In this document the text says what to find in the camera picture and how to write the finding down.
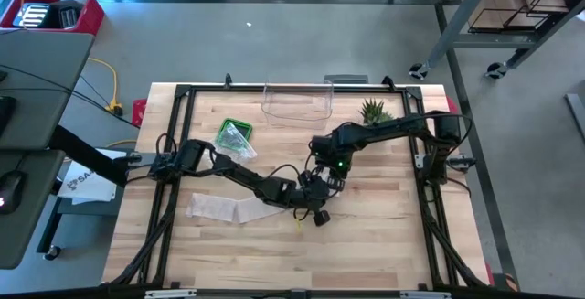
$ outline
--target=red bin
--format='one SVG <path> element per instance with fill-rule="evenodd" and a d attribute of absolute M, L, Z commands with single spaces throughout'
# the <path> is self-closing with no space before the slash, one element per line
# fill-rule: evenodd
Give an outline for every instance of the red bin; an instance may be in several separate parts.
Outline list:
<path fill-rule="evenodd" d="M 59 0 L 25 0 L 25 3 L 53 3 Z M 12 25 L 18 11 L 22 8 L 21 0 L 12 0 L 0 20 L 0 29 L 19 28 Z M 29 28 L 36 31 L 64 32 L 64 33 L 88 33 L 96 36 L 103 20 L 103 9 L 97 0 L 87 0 L 81 9 L 80 17 L 73 28 Z"/>

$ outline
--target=wooden table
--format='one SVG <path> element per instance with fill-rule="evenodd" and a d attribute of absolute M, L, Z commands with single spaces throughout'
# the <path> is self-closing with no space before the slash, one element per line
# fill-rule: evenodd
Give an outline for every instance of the wooden table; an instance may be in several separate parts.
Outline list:
<path fill-rule="evenodd" d="M 136 150 L 154 152 L 157 136 L 166 131 L 177 83 L 154 83 Z M 441 85 L 421 86 L 427 111 L 448 110 Z M 326 129 L 314 131 L 269 125 L 261 111 L 261 93 L 198 92 L 189 138 L 212 140 L 225 118 L 253 125 L 250 143 L 258 156 L 245 166 L 267 175 L 291 163 L 302 168 L 307 143 L 314 134 L 329 133 L 342 122 L 360 122 L 364 98 L 385 103 L 385 110 L 403 116 L 401 98 L 392 94 L 343 93 L 334 97 Z M 180 134 L 186 103 L 178 117 Z M 141 176 L 146 169 L 132 172 Z M 278 176 L 295 179 L 291 170 Z M 460 181 L 464 177 L 449 176 Z M 126 187 L 113 234 L 103 281 L 118 276 L 144 242 L 155 182 L 145 179 Z M 331 221 L 317 228 L 311 218 L 296 228 L 291 211 L 240 225 L 188 218 L 193 193 L 249 198 L 252 193 L 217 176 L 181 181 L 165 283 L 182 287 L 223 289 L 416 289 L 431 284 L 420 209 L 408 140 L 371 144 L 354 154 L 346 188 L 325 208 Z M 455 184 L 442 186 L 452 244 L 480 280 L 487 282 L 484 256 L 467 192 Z M 441 275 L 447 280 L 439 244 Z M 155 249 L 150 275 L 154 274 Z"/>

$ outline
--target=gray floor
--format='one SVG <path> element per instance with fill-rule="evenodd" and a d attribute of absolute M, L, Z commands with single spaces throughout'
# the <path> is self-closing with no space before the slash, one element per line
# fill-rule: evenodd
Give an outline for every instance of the gray floor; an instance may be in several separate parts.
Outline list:
<path fill-rule="evenodd" d="M 127 117 L 154 81 L 319 81 L 325 74 L 388 74 L 418 83 L 408 67 L 424 60 L 439 37 L 430 6 L 103 4 L 107 18 L 91 55 L 109 61 L 120 78 Z M 510 50 L 460 49 L 463 78 L 494 182 L 519 282 L 525 291 L 582 296 L 585 223 L 581 173 L 585 144 L 563 95 L 583 80 L 585 23 L 570 21 L 538 53 L 500 81 L 487 65 Z M 108 70 L 88 64 L 85 77 L 106 96 Z M 454 98 L 446 60 L 427 83 Z M 78 90 L 93 94 L 82 82 Z M 95 132 L 93 124 L 103 124 Z M 137 132 L 83 102 L 71 101 L 62 124 L 91 144 L 135 138 Z M 499 264 L 477 180 L 468 177 L 486 260 Z M 48 202 L 44 216 L 51 207 Z M 0 293 L 89 286 L 100 282 L 113 219 L 64 217 L 53 262 L 34 253 L 0 271 Z"/>

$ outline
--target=gray desk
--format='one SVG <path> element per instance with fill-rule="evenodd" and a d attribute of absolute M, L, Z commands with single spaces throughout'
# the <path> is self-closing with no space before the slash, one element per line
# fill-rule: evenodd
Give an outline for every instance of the gray desk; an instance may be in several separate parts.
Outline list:
<path fill-rule="evenodd" d="M 0 174 L 13 170 L 22 156 L 21 153 L 2 153 Z M 14 269 L 22 260 L 64 157 L 60 151 L 41 151 L 29 153 L 24 158 L 20 170 L 27 173 L 27 180 L 20 206 L 11 214 L 0 215 L 1 269 Z"/>
<path fill-rule="evenodd" d="M 93 36 L 18 31 L 0 36 L 0 65 L 25 70 L 73 90 L 87 60 Z M 58 91 L 7 91 L 14 88 L 59 89 L 32 76 L 0 67 L 8 77 L 0 95 L 17 99 L 15 113 L 0 136 L 0 149 L 45 149 L 69 101 Z"/>

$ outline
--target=transparent container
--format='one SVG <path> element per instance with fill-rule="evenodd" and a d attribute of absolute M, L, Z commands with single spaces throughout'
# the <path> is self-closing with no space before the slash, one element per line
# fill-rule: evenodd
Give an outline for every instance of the transparent container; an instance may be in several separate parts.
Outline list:
<path fill-rule="evenodd" d="M 324 129 L 333 111 L 333 83 L 266 82 L 262 111 L 271 125 Z"/>

